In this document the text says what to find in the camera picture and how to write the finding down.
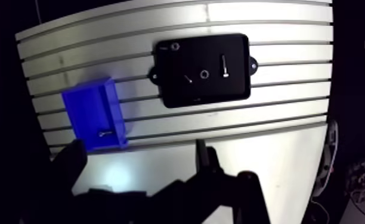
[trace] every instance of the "dark background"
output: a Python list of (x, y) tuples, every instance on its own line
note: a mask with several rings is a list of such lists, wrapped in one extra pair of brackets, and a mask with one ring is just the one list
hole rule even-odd
[[(42, 23), (120, 1), (37, 0)], [(365, 1), (334, 1), (329, 118), (339, 123), (335, 172), (319, 202), (338, 223), (347, 203), (344, 171), (365, 158)], [(0, 218), (18, 222), (39, 198), (50, 153), (35, 116), (14, 34), (39, 24), (34, 0), (0, 1)]]

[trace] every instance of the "black panel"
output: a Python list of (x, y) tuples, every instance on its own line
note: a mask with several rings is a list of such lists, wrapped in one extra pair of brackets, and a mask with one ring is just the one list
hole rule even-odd
[(249, 42), (245, 35), (161, 41), (155, 51), (160, 94), (167, 107), (246, 99), (250, 95)]

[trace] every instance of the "blue plastic container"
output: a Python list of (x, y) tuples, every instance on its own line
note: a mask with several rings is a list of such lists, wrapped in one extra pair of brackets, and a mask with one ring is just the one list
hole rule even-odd
[(95, 80), (62, 92), (74, 133), (88, 151), (125, 148), (128, 144), (116, 87), (110, 78)]

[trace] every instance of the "small metal part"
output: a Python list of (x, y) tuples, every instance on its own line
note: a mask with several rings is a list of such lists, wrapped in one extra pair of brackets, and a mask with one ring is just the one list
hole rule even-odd
[(230, 75), (227, 73), (227, 63), (225, 62), (225, 56), (224, 56), (224, 54), (221, 56), (221, 60), (222, 60), (222, 62), (223, 62), (223, 77), (224, 78), (227, 78), (227, 77), (229, 77)]
[(258, 62), (256, 61), (256, 59), (254, 59), (253, 57), (250, 57), (249, 59), (249, 75), (253, 75), (256, 73), (256, 71), (258, 70)]
[(178, 51), (180, 48), (180, 45), (177, 42), (174, 42), (171, 44), (170, 48), (172, 51)]
[(200, 71), (199, 73), (201, 79), (207, 79), (210, 75), (211, 74), (206, 69)]
[(192, 83), (192, 80), (190, 78), (188, 78), (188, 76), (184, 76), (184, 77), (188, 80), (189, 83)]
[(162, 80), (162, 77), (158, 75), (158, 72), (156, 71), (156, 67), (155, 66), (153, 66), (149, 70), (148, 78), (155, 85), (159, 85), (160, 84), (160, 81)]
[(113, 131), (109, 130), (107, 132), (99, 132), (98, 135), (99, 137), (103, 137), (105, 135), (111, 135), (113, 133)]

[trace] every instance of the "wire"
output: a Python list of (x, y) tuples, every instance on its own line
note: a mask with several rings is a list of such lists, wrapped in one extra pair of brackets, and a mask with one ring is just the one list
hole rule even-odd
[(359, 206), (355, 203), (354, 199), (352, 198), (352, 194), (349, 194), (349, 198), (352, 201), (352, 203), (354, 204), (355, 208), (357, 208), (358, 211), (360, 211), (365, 216), (365, 212), (361, 208), (359, 208)]
[(329, 213), (327, 212), (327, 210), (319, 203), (319, 202), (316, 202), (316, 201), (314, 201), (313, 200), (313, 198), (311, 198), (311, 203), (313, 203), (313, 204), (316, 204), (316, 205), (318, 205), (319, 207), (321, 207), (321, 209), (323, 209), (323, 211), (326, 213), (326, 216), (327, 216), (327, 221), (326, 221), (326, 224), (329, 224), (329, 222), (330, 222), (330, 215), (329, 215)]
[(324, 189), (326, 189), (327, 184), (329, 183), (330, 175), (332, 173), (332, 168), (333, 168), (334, 161), (335, 161), (336, 155), (337, 155), (337, 150), (338, 150), (338, 124), (335, 120), (332, 120), (329, 123), (329, 128), (327, 130), (327, 144), (328, 145), (331, 144), (331, 141), (333, 140), (333, 139), (331, 139), (333, 134), (334, 134), (334, 152), (333, 152), (332, 161), (330, 162), (330, 165), (329, 165), (329, 171), (327, 173), (327, 177), (324, 182), (324, 185), (320, 189), (315, 190), (313, 192), (313, 197), (318, 197), (321, 195), (321, 193), (323, 193)]

